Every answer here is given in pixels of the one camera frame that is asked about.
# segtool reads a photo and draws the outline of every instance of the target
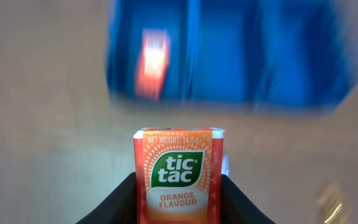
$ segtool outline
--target gray surface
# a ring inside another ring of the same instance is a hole
[[[102,1],[0,0],[0,223],[74,223],[134,170],[144,126],[219,126],[232,179],[277,223],[316,223],[338,181],[358,223],[358,88],[321,120],[110,104]]]

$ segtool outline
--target blue container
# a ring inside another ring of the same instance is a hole
[[[171,38],[162,101],[335,108],[352,90],[330,1],[116,0],[106,79],[135,98],[144,29]]]

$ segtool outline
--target orange and white package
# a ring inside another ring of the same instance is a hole
[[[160,98],[170,55],[170,39],[163,30],[144,30],[135,84],[137,96]]]
[[[137,224],[219,224],[223,129],[144,128],[134,135]]]

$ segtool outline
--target orange label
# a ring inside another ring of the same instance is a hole
[[[150,220],[207,219],[212,130],[190,130],[148,128],[143,132]]]
[[[170,41],[163,30],[144,30],[136,94],[159,99],[169,62]]]

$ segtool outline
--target tic tac logo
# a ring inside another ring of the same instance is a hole
[[[151,187],[188,187],[200,177],[204,151],[162,154],[154,164]]]

